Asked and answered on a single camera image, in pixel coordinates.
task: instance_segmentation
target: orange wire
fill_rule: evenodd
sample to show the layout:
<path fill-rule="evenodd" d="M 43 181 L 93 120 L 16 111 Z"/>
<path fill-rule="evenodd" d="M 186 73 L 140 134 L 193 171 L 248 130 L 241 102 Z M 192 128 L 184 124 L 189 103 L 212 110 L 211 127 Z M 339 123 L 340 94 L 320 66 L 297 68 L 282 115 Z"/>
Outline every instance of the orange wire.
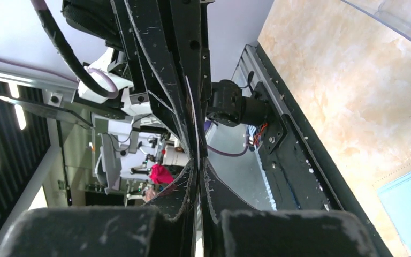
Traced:
<path fill-rule="evenodd" d="M 258 142 L 259 142 L 259 138 L 261 137 L 261 133 L 265 130 L 265 128 L 267 127 L 267 123 L 265 123 L 264 125 L 262 125 L 262 127 L 261 127 L 261 130 L 259 131 L 259 133 L 258 134 L 256 134 L 256 136 L 255 136 L 255 144 L 258 144 Z"/>

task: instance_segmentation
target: ceiling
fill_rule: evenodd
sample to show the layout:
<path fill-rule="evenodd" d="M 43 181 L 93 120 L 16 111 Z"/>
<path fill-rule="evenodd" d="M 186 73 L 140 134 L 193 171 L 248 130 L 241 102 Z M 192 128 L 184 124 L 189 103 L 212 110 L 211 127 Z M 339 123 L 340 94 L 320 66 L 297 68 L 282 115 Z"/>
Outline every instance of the ceiling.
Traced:
<path fill-rule="evenodd" d="M 46 0 L 75 54 L 92 62 L 105 51 L 104 41 L 70 27 L 60 13 L 61 0 Z M 230 79 L 245 44 L 262 29 L 273 0 L 217 0 L 208 6 L 212 80 Z M 0 0 L 0 57 L 73 77 L 43 31 L 30 1 Z M 48 74 L 0 63 L 0 70 L 75 84 Z"/>

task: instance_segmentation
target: ceiling light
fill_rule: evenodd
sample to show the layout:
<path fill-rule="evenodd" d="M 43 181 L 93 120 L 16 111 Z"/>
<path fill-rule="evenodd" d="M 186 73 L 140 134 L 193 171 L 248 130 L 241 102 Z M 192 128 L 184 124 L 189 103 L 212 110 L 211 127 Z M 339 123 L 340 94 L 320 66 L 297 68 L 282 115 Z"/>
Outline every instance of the ceiling light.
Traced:
<path fill-rule="evenodd" d="M 13 80 L 5 79 L 5 78 L 0 78 L 0 82 L 10 83 L 10 82 L 13 82 Z M 22 86 L 27 86 L 27 87 L 30 87 L 30 86 L 32 85 L 31 83 L 21 82 L 21 81 L 19 81 L 18 84 L 19 84 L 19 85 L 22 85 Z"/>
<path fill-rule="evenodd" d="M 19 80 L 22 82 L 33 82 L 32 79 L 27 79 L 19 76 L 8 75 L 0 72 L 0 78 L 7 79 L 7 81 Z"/>
<path fill-rule="evenodd" d="M 19 98 L 20 92 L 18 91 L 18 85 L 15 83 L 9 83 L 10 95 L 13 98 Z M 20 129 L 23 130 L 26 127 L 26 118 L 24 117 L 24 111 L 22 107 L 18 104 L 15 104 L 15 113 L 17 114 L 18 124 Z"/>
<path fill-rule="evenodd" d="M 18 85 L 15 83 L 9 83 L 10 95 L 13 98 L 19 98 L 20 92 L 18 91 Z"/>
<path fill-rule="evenodd" d="M 21 105 L 15 105 L 15 112 L 17 113 L 18 124 L 20 125 L 20 129 L 23 130 L 26 127 L 26 118 L 24 117 L 24 111 Z"/>

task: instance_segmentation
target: screw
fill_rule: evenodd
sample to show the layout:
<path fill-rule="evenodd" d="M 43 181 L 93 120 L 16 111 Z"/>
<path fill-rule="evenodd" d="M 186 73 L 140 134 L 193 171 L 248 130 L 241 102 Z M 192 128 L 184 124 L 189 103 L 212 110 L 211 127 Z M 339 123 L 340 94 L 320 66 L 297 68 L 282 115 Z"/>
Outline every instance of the screw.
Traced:
<path fill-rule="evenodd" d="M 58 103 L 59 102 L 59 98 L 57 97 L 57 96 L 52 96 L 51 97 L 51 102 L 53 102 L 53 103 Z"/>

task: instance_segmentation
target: marble wall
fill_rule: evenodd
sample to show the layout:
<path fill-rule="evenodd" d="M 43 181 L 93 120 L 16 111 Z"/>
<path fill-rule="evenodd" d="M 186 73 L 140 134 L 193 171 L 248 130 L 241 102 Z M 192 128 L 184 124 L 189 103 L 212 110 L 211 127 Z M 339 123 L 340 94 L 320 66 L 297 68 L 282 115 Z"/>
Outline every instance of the marble wall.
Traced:
<path fill-rule="evenodd" d="M 368 12 L 384 24 L 411 40 L 411 1 L 406 0 L 342 0 Z"/>
<path fill-rule="evenodd" d="M 275 0 L 259 37 L 394 256 L 376 189 L 411 171 L 411 42 L 340 0 Z"/>

